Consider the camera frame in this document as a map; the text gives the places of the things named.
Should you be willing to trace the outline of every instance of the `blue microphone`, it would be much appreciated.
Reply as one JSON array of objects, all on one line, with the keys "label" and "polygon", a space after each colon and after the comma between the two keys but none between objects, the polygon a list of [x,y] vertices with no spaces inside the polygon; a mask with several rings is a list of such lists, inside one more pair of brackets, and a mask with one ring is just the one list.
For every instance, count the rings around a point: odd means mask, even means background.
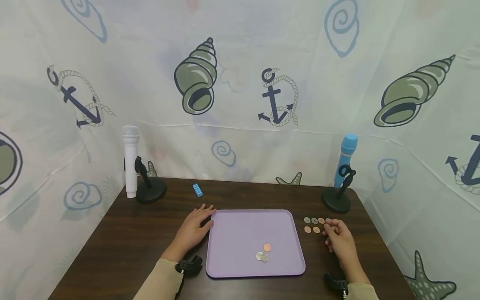
[{"label": "blue microphone", "polygon": [[334,188],[339,188],[343,183],[343,177],[338,173],[338,169],[342,165],[349,165],[353,152],[357,149],[358,137],[356,134],[346,134],[342,141],[342,147],[340,152],[340,159],[338,160],[338,166],[335,169],[335,181]]}]

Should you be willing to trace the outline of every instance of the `starfish print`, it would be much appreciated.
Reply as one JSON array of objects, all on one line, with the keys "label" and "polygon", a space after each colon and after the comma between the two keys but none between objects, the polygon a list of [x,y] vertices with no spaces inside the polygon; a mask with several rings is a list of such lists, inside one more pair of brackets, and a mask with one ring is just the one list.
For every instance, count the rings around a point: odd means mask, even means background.
[{"label": "starfish print", "polygon": [[153,163],[149,160],[148,161],[148,172],[147,172],[148,177],[158,177],[156,175],[155,167],[153,166]]},{"label": "starfish print", "polygon": [[285,180],[281,179],[280,177],[276,177],[275,179],[280,184],[300,185],[301,172],[298,172],[295,178],[290,182],[285,182]]},{"label": "starfish print", "polygon": [[415,251],[415,278],[405,276],[418,300],[441,300],[456,291],[452,281],[431,281],[425,274],[420,253]]}]

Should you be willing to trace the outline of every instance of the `wooden table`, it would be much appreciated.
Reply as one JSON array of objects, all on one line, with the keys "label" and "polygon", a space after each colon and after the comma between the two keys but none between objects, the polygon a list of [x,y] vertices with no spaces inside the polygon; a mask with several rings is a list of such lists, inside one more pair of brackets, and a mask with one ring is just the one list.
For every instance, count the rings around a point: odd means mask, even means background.
[{"label": "wooden table", "polygon": [[[165,179],[166,195],[152,204],[127,199],[125,190],[100,222],[51,300],[131,300],[187,214],[202,203],[218,209],[287,209],[294,217],[306,262],[297,277],[214,280],[203,269],[186,278],[177,299],[341,299],[329,291],[323,274],[341,274],[320,234],[304,232],[305,216],[343,219],[357,244],[360,261],[380,299],[415,299],[375,226],[352,190],[345,215],[325,208],[324,187],[226,181]],[[197,198],[198,183],[204,196]],[[206,259],[203,241],[192,254]]]}]

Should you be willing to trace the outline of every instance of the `microphone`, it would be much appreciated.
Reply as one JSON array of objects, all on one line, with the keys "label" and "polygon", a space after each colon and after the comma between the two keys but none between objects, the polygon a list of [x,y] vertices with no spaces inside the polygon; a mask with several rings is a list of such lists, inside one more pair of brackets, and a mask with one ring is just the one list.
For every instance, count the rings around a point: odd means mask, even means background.
[{"label": "microphone", "polygon": [[138,140],[140,131],[137,126],[124,126],[122,130],[123,143],[125,144],[125,190],[127,198],[137,196],[137,172],[135,160],[138,156]]},{"label": "microphone", "polygon": [[335,181],[334,188],[339,188],[344,180],[344,177],[340,175],[338,170],[343,165],[349,165],[350,159],[352,158],[353,152],[357,149],[358,137],[356,134],[346,134],[342,141],[342,146],[340,148],[340,159],[338,160],[338,166],[335,169]]}]

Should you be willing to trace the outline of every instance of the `hand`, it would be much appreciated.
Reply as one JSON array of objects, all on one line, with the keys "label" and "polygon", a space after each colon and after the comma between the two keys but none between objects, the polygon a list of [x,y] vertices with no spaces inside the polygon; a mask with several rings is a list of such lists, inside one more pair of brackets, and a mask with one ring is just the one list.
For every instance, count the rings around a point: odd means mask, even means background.
[{"label": "hand", "polygon": [[179,262],[182,260],[185,254],[191,248],[198,245],[210,228],[212,228],[213,220],[208,221],[203,227],[200,227],[200,224],[214,212],[216,212],[216,209],[213,208],[213,205],[209,208],[205,208],[205,204],[203,204],[199,209],[195,208],[185,218],[185,221],[183,221],[183,224],[177,231],[175,239],[162,254],[161,258],[173,262]]},{"label": "hand", "polygon": [[328,236],[325,245],[331,253],[335,252],[347,281],[370,284],[360,265],[353,236],[345,223],[337,219],[328,220],[324,228],[325,231],[322,234]]}]

